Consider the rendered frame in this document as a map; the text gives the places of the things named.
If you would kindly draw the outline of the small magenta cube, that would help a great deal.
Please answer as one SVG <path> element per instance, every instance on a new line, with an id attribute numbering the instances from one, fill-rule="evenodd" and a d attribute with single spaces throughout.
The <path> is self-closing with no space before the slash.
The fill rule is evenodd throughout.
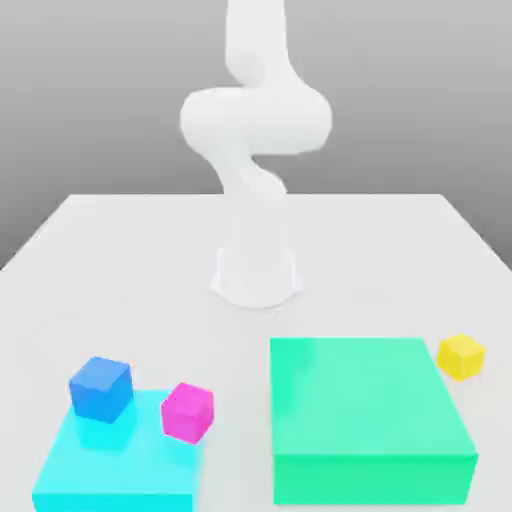
<path id="1" fill-rule="evenodd" d="M 213 392 L 180 382 L 160 406 L 165 435 L 197 444 L 214 421 Z"/>

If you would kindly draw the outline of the small blue cube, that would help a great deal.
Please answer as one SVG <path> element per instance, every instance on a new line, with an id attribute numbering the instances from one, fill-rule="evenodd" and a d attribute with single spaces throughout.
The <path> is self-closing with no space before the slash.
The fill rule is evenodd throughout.
<path id="1" fill-rule="evenodd" d="M 69 390 L 77 416 L 112 424 L 133 398 L 131 367 L 91 357 L 69 380 Z"/>

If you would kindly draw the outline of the small yellow cube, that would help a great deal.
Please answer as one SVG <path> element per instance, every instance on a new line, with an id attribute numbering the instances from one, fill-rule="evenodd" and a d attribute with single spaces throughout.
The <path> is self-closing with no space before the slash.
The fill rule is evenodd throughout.
<path id="1" fill-rule="evenodd" d="M 463 381 L 480 373 L 485 354 L 486 348 L 472 337 L 457 334 L 440 342 L 436 363 L 448 376 Z"/>

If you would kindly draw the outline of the large green box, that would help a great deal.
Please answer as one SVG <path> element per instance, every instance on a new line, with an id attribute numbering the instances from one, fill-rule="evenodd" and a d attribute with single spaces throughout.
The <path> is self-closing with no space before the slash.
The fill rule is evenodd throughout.
<path id="1" fill-rule="evenodd" d="M 420 338 L 270 341 L 278 505 L 461 505 L 476 447 Z"/>

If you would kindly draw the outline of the large cyan box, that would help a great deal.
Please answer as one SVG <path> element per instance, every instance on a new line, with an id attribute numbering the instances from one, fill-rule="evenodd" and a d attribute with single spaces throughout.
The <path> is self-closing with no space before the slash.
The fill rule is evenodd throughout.
<path id="1" fill-rule="evenodd" d="M 203 444 L 163 433 L 167 390 L 137 390 L 112 424 L 64 417 L 32 490 L 36 512 L 198 512 Z"/>

